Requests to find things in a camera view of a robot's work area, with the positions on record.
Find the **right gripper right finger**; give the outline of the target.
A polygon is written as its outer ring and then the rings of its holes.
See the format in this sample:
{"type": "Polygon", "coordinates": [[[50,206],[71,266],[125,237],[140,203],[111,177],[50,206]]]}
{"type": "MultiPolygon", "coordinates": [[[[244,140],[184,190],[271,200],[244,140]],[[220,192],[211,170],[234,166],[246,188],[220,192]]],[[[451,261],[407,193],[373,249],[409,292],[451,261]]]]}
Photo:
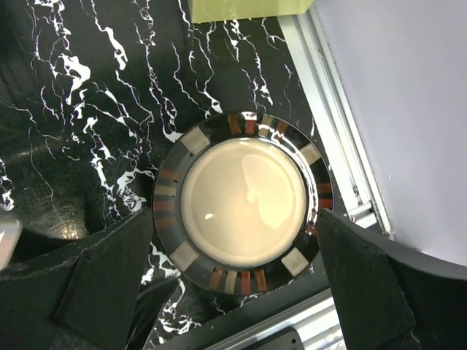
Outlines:
{"type": "Polygon", "coordinates": [[[348,349],[466,348],[466,267],[328,209],[315,235],[348,349]]]}

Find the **beige brown rimmed plate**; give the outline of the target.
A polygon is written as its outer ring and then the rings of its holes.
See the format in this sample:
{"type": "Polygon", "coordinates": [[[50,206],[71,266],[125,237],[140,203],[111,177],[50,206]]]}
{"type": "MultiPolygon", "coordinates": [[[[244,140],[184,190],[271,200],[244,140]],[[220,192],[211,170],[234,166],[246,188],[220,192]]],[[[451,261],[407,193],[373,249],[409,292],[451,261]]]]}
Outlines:
{"type": "Polygon", "coordinates": [[[333,185],[309,136],[263,112],[210,117],[161,164],[153,222],[170,261],[198,286],[253,295],[285,286],[319,251],[333,185]]]}

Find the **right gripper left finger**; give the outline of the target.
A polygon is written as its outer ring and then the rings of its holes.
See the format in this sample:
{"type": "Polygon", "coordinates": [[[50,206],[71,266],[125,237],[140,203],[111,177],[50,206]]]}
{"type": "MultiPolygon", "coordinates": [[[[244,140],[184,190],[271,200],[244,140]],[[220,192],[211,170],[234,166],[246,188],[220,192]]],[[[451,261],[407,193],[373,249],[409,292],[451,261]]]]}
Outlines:
{"type": "Polygon", "coordinates": [[[153,234],[141,209],[1,272],[2,349],[124,349],[153,234]]]}

